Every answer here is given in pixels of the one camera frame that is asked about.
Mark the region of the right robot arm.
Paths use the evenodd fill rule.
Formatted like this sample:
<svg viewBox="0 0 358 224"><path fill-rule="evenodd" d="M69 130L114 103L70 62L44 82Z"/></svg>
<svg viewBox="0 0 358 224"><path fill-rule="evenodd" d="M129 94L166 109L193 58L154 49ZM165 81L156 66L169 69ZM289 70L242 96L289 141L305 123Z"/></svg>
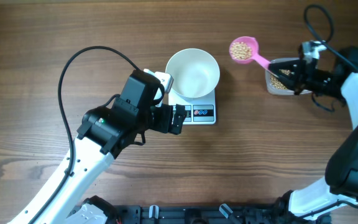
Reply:
<svg viewBox="0 0 358 224"><path fill-rule="evenodd" d="M277 199L271 211L275 223L318 223L337 208L358 209L358 48L337 52L331 72L316 67L320 50L303 47L299 59L270 63L267 69L295 94L309 90L345 103L353 130L330 158L324 177Z"/></svg>

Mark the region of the pink measuring scoop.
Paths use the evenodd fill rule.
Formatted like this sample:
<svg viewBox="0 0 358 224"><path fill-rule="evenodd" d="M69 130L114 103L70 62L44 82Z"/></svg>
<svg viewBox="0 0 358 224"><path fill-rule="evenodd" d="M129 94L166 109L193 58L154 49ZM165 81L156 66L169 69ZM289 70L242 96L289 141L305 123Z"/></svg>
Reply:
<svg viewBox="0 0 358 224"><path fill-rule="evenodd" d="M234 59L231 54L230 57L233 59L233 61L235 61L238 64L248 64L251 62L256 62L258 63L265 71L269 71L268 70L268 65L270 64L270 61L268 61L266 58L262 57L259 55L259 44L256 40L256 38L254 37L249 37L249 36L242 36L242 37L238 37L236 39L234 39L229 48L231 47L231 45L235 42L244 42L246 43L249 47L252 48L252 56L251 58L247 59L247 60L236 60Z"/></svg>

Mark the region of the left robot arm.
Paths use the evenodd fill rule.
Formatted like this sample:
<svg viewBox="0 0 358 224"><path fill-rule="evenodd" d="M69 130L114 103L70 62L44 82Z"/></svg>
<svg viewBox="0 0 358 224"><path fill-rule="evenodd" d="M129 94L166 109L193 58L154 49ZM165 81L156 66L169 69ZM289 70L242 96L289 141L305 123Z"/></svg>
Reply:
<svg viewBox="0 0 358 224"><path fill-rule="evenodd" d="M121 94L83 117L71 149L30 203L12 223L114 223L113 207L99 197L76 203L135 138L151 129L180 134L185 118L182 105L166 105L174 77L169 73L134 70Z"/></svg>

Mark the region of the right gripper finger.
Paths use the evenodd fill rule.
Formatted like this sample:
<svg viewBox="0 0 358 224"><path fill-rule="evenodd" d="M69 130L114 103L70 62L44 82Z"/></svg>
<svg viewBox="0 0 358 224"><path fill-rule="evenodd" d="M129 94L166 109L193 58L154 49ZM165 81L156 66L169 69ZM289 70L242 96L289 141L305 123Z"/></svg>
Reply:
<svg viewBox="0 0 358 224"><path fill-rule="evenodd" d="M280 72L279 74L274 74L270 71L268 71L271 75L273 75L275 78L277 78L283 85L285 85L287 87L287 89L293 91L292 88L292 82L291 80L288 78L288 75L283 74L282 72Z"/></svg>
<svg viewBox="0 0 358 224"><path fill-rule="evenodd" d="M300 66L300 59L297 58L278 58L271 61L268 70L274 74L279 74L281 70L296 72Z"/></svg>

